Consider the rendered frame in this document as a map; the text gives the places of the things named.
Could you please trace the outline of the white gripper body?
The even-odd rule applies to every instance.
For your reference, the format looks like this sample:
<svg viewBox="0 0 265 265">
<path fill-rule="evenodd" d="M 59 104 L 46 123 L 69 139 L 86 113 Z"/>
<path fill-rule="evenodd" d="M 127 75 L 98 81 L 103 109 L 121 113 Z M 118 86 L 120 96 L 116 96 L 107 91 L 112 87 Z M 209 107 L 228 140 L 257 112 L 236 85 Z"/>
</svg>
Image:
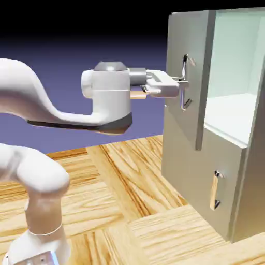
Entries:
<svg viewBox="0 0 265 265">
<path fill-rule="evenodd" d="M 147 70 L 146 92 L 153 97 L 175 98 L 179 95 L 179 84 L 166 72 Z"/>
</svg>

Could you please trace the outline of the silver curved door handle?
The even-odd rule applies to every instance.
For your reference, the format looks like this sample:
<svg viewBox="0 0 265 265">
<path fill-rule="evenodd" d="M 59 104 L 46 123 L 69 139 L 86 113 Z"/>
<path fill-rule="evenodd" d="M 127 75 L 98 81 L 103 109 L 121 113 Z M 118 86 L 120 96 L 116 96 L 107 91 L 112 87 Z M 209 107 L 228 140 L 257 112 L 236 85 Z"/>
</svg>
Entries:
<svg viewBox="0 0 265 265">
<path fill-rule="evenodd" d="M 180 81 L 186 81 L 186 66 L 187 66 L 187 62 L 188 60 L 191 61 L 191 59 L 189 58 L 188 54 L 185 54 L 183 56 L 183 65 L 182 65 L 182 77 L 180 78 Z M 180 103 L 180 107 L 183 111 L 186 111 L 186 109 L 189 107 L 189 105 L 191 104 L 192 100 L 189 98 L 187 101 L 185 100 L 185 89 L 187 88 L 187 84 L 182 86 L 182 90 L 181 90 L 181 103 Z"/>
</svg>

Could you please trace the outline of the grey cabinet door, tall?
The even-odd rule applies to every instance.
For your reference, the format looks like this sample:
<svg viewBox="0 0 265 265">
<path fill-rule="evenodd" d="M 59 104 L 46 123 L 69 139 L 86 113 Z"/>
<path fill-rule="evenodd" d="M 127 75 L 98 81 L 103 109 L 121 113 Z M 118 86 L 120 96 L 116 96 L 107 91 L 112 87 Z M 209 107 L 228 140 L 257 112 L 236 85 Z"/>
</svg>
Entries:
<svg viewBox="0 0 265 265">
<path fill-rule="evenodd" d="M 180 89 L 177 98 L 165 103 L 194 150 L 202 148 L 215 21 L 215 10 L 203 10 L 173 13 L 168 22 L 167 74 L 182 77 L 183 56 L 188 54 L 185 100 L 192 102 L 186 111 L 181 109 Z"/>
</svg>

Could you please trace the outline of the grey cabinet door, short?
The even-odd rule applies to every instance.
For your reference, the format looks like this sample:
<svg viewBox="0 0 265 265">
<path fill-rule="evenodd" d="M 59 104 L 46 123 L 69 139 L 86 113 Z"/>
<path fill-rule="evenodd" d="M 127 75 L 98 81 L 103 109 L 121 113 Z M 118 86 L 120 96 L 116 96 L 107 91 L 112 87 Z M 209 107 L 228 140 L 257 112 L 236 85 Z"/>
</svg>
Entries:
<svg viewBox="0 0 265 265">
<path fill-rule="evenodd" d="M 205 130 L 202 149 L 196 151 L 184 136 L 172 114 L 164 111 L 162 176 L 225 239 L 231 239 L 232 225 L 247 148 Z M 219 179 L 215 211 L 210 209 L 214 171 Z"/>
</svg>

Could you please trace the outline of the grey cabinet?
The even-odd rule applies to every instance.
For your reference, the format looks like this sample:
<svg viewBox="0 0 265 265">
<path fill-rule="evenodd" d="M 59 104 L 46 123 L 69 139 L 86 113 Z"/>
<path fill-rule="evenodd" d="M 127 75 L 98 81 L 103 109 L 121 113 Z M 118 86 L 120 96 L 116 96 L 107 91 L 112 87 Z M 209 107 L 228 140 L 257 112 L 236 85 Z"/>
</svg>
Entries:
<svg viewBox="0 0 265 265">
<path fill-rule="evenodd" d="M 227 241 L 265 232 L 265 7 L 216 10 L 205 130 L 247 148 Z"/>
</svg>

